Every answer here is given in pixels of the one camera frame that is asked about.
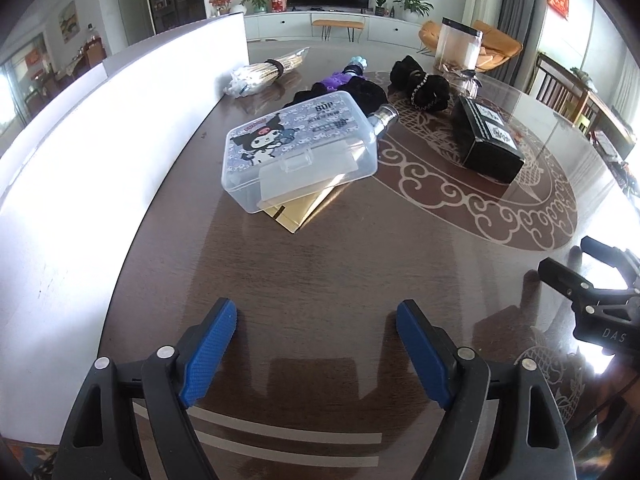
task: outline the black cardboard box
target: black cardboard box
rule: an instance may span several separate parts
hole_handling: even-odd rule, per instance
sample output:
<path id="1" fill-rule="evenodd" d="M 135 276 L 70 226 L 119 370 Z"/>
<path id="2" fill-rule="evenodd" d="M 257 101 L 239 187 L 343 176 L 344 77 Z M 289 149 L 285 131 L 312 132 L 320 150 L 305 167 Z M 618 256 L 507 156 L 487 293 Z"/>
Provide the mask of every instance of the black cardboard box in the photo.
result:
<path id="1" fill-rule="evenodd" d="M 451 117 L 463 165 L 510 184 L 524 165 L 524 155 L 500 115 L 473 99 L 460 96 Z"/>

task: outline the glossy tabletop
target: glossy tabletop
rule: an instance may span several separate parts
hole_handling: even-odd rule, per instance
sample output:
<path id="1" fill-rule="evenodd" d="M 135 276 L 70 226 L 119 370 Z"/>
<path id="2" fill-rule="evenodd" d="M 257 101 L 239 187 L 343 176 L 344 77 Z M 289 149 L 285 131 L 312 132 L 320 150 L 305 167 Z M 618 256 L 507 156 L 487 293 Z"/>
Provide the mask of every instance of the glossy tabletop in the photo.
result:
<path id="1" fill-rule="evenodd" d="M 291 50 L 263 43 L 251 57 Z M 396 334 L 392 313 L 405 298 L 486 359 L 528 352 L 558 364 L 552 391 L 568 420 L 593 371 L 572 366 L 568 301 L 533 270 L 552 256 L 596 286 L 622 287 L 572 246 L 588 234 L 639 249 L 636 216 L 580 132 L 486 76 L 481 100 L 527 157 L 510 186 L 462 168 L 449 111 L 416 112 L 391 89 L 400 123 L 379 144 L 375 176 L 336 189 L 295 234 L 245 213 L 220 186 L 226 133 L 340 70 L 347 54 L 312 46 L 299 73 L 264 94 L 222 99 L 156 194 L 111 300 L 100 354 L 116 362 L 175 343 L 220 296 L 237 305 L 238 330 L 191 412 L 222 479 L 411 478 L 443 412 Z M 367 76 L 386 89 L 388 70 Z M 478 475 L 495 403 L 485 411 L 468 478 Z M 138 413 L 147 460 L 162 478 Z"/>

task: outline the gray curtain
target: gray curtain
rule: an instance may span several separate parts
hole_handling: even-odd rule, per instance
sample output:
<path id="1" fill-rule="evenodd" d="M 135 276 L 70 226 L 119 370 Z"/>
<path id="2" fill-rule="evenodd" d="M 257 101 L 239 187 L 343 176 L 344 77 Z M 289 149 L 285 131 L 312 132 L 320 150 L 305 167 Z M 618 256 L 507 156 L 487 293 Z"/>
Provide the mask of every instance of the gray curtain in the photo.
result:
<path id="1" fill-rule="evenodd" d="M 524 46 L 529 40 L 529 30 L 536 0 L 502 0 L 498 30 L 518 40 Z M 488 72 L 491 77 L 509 85 L 515 83 L 516 75 L 522 63 L 522 53 L 507 63 Z"/>

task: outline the silver screw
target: silver screw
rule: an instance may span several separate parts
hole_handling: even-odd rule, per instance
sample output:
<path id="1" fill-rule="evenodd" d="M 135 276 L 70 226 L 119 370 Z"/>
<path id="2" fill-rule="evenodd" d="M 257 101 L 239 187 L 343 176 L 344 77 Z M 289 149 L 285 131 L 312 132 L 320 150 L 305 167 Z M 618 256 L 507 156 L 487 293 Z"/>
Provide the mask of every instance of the silver screw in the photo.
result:
<path id="1" fill-rule="evenodd" d="M 163 346 L 162 348 L 159 348 L 158 351 L 156 352 L 156 355 L 161 359 L 168 359 L 174 354 L 175 354 L 175 348 L 172 346 Z"/>
<path id="2" fill-rule="evenodd" d="M 522 367 L 525 370 L 529 370 L 529 372 L 533 372 L 536 368 L 538 368 L 538 365 L 533 359 L 529 359 L 528 357 L 525 357 L 522 360 Z"/>
<path id="3" fill-rule="evenodd" d="M 458 357 L 460 359 L 464 359 L 465 361 L 471 361 L 476 357 L 476 353 L 466 346 L 458 348 Z"/>
<path id="4" fill-rule="evenodd" d="M 96 369 L 98 370 L 104 370 L 107 366 L 109 366 L 109 363 L 111 361 L 109 361 L 108 357 L 98 357 L 95 360 L 94 366 L 96 367 Z"/>

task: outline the plastic box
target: plastic box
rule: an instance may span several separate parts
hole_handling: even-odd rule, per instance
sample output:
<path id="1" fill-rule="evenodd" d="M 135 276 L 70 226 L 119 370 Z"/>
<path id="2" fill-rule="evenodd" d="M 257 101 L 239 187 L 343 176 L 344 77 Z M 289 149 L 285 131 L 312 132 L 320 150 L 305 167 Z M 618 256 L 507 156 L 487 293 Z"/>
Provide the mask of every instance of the plastic box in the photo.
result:
<path id="1" fill-rule="evenodd" d="M 222 186 L 255 213 L 377 169 L 374 127 L 351 95 L 339 91 L 226 134 Z"/>
<path id="2" fill-rule="evenodd" d="M 434 69 L 440 72 L 475 70 L 481 43 L 482 32 L 479 30 L 443 18 L 433 62 Z"/>

